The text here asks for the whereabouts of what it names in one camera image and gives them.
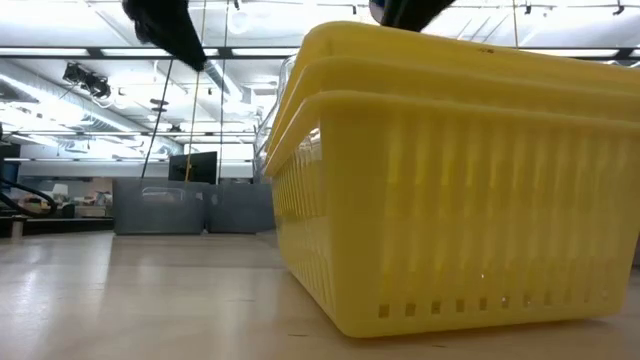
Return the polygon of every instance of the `fluorescent light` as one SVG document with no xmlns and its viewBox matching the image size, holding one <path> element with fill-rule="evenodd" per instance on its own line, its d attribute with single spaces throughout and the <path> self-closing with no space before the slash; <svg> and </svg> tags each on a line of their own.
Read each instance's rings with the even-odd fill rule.
<svg viewBox="0 0 640 360">
<path fill-rule="evenodd" d="M 194 132 L 193 136 L 204 136 L 206 132 Z M 158 136 L 177 136 L 177 137 L 189 137 L 192 134 L 190 132 L 159 132 L 156 135 Z"/>
<path fill-rule="evenodd" d="M 33 136 L 12 135 L 12 136 L 16 139 L 31 141 L 33 143 L 40 144 L 40 145 L 58 146 L 58 143 L 56 143 L 55 141 L 46 137 L 38 136 L 38 135 L 33 135 Z"/>
<path fill-rule="evenodd" d="M 237 56 L 293 56 L 299 49 L 272 48 L 272 49 L 233 49 L 231 52 Z"/>
<path fill-rule="evenodd" d="M 278 88 L 278 85 L 271 83 L 253 83 L 244 84 L 244 86 L 251 90 L 275 90 Z"/>
<path fill-rule="evenodd" d="M 51 159 L 32 159 L 31 161 L 39 161 L 39 162 L 71 162 L 71 161 L 74 161 L 74 159 L 51 158 Z"/>
<path fill-rule="evenodd" d="M 76 135 L 75 131 L 20 131 L 21 135 L 45 135 L 45 136 L 63 136 L 63 135 Z"/>
<path fill-rule="evenodd" d="M 106 56 L 157 56 L 157 57 L 171 57 L 171 54 L 168 52 L 157 49 L 157 48 L 148 48 L 148 49 L 129 49 L 129 48 L 111 48 L 111 49 L 102 49 L 102 53 Z"/>
<path fill-rule="evenodd" d="M 34 56 L 89 56 L 87 49 L 70 48 L 0 48 L 0 55 L 34 55 Z"/>
<path fill-rule="evenodd" d="M 85 135 L 89 136 L 139 136 L 141 132 L 129 131 L 129 132 L 106 132 L 106 131 L 92 131 L 86 132 Z"/>
<path fill-rule="evenodd" d="M 564 56 L 564 57 L 603 57 L 613 56 L 618 53 L 617 49 L 523 49 L 526 52 L 536 54 Z"/>
</svg>

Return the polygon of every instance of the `stacked baskets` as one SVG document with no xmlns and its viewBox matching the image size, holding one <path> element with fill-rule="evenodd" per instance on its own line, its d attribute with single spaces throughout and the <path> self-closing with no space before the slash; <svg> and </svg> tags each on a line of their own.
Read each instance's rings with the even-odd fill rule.
<svg viewBox="0 0 640 360">
<path fill-rule="evenodd" d="M 282 255 L 353 337 L 615 313 L 638 88 L 631 69 L 320 26 L 268 149 Z"/>
</svg>

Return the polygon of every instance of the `cable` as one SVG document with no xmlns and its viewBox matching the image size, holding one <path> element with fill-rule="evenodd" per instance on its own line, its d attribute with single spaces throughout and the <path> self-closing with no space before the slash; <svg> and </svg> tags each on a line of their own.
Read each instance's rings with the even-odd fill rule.
<svg viewBox="0 0 640 360">
<path fill-rule="evenodd" d="M 202 8 L 202 12 L 204 14 L 207 13 L 207 0 L 204 0 L 204 7 Z M 207 17 L 203 16 L 202 17 L 202 27 L 200 29 L 200 38 L 202 39 L 202 43 L 204 44 L 204 31 L 205 31 L 205 25 L 207 23 Z M 222 83 L 224 84 L 224 68 L 222 70 Z M 191 133 L 189 134 L 189 153 L 187 154 L 187 171 L 184 175 L 184 182 L 189 182 L 189 175 L 191 175 L 191 148 L 193 145 L 193 129 L 195 128 L 195 124 L 196 124 L 196 106 L 198 104 L 198 90 L 200 89 L 200 71 L 198 71 L 198 74 L 196 75 L 196 91 L 195 91 L 195 95 L 193 96 L 193 112 L 191 113 Z"/>
<path fill-rule="evenodd" d="M 144 166 L 142 167 L 142 176 L 140 179 L 144 179 L 144 175 L 147 172 L 147 165 L 149 164 L 149 156 L 151 156 L 151 149 L 153 148 L 153 141 L 156 139 L 158 133 L 158 125 L 160 125 L 160 116 L 164 107 L 164 99 L 167 96 L 167 88 L 169 87 L 169 78 L 171 77 L 171 70 L 173 70 L 173 59 L 169 63 L 169 71 L 167 72 L 167 78 L 164 82 L 164 90 L 162 91 L 162 101 L 160 101 L 160 110 L 158 110 L 158 118 L 156 119 L 156 126 L 153 129 L 153 135 L 151 135 L 151 143 L 149 144 L 149 151 L 147 151 L 147 158 L 144 160 Z"/>
<path fill-rule="evenodd" d="M 225 40 L 229 36 L 229 27 L 224 27 L 224 38 Z M 220 179 L 222 178 L 222 147 L 224 146 L 224 88 L 227 86 L 227 82 L 224 80 L 224 74 L 227 71 L 227 60 L 222 60 L 222 86 L 220 88 L 220 159 L 218 160 L 218 179 L 216 179 L 216 183 L 220 184 Z M 220 195 L 224 198 L 224 188 L 222 188 L 222 192 Z"/>
<path fill-rule="evenodd" d="M 517 8 L 516 0 L 511 0 L 511 3 L 513 4 L 513 35 L 516 40 L 516 49 L 519 49 L 520 42 L 518 40 L 518 16 L 516 12 L 516 8 Z"/>
</svg>

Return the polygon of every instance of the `computer monitor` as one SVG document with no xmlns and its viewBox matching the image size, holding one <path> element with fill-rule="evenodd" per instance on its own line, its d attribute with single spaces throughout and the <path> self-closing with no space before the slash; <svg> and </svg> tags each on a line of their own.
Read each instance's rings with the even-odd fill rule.
<svg viewBox="0 0 640 360">
<path fill-rule="evenodd" d="M 169 180 L 185 181 L 188 155 L 172 156 L 169 159 Z M 216 184 L 218 180 L 218 153 L 216 151 L 191 154 L 190 182 Z"/>
</svg>

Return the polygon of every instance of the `basket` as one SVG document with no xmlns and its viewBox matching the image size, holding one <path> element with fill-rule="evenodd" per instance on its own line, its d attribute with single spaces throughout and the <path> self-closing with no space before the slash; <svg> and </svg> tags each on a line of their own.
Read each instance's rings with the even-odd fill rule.
<svg viewBox="0 0 640 360">
<path fill-rule="evenodd" d="M 467 41 L 428 36 L 354 22 L 333 22 L 314 28 L 304 39 L 296 65 L 284 92 L 286 107 L 303 70 L 312 62 L 331 56 L 377 59 L 398 65 L 428 65 L 546 84 L 587 87 L 637 94 L 640 73 L 634 69 L 528 53 Z M 271 156 L 286 121 L 282 112 L 274 123 L 267 156 Z"/>
<path fill-rule="evenodd" d="M 639 153 L 638 123 L 332 91 L 266 170 L 289 269 L 375 337 L 617 312 Z"/>
<path fill-rule="evenodd" d="M 435 100 L 460 101 L 530 111 L 553 112 L 603 119 L 637 121 L 640 96 L 519 79 L 466 73 L 426 66 L 399 66 L 392 62 L 334 56 L 307 65 L 289 101 L 281 108 L 281 138 L 300 104 L 323 91 L 355 90 Z"/>
</svg>

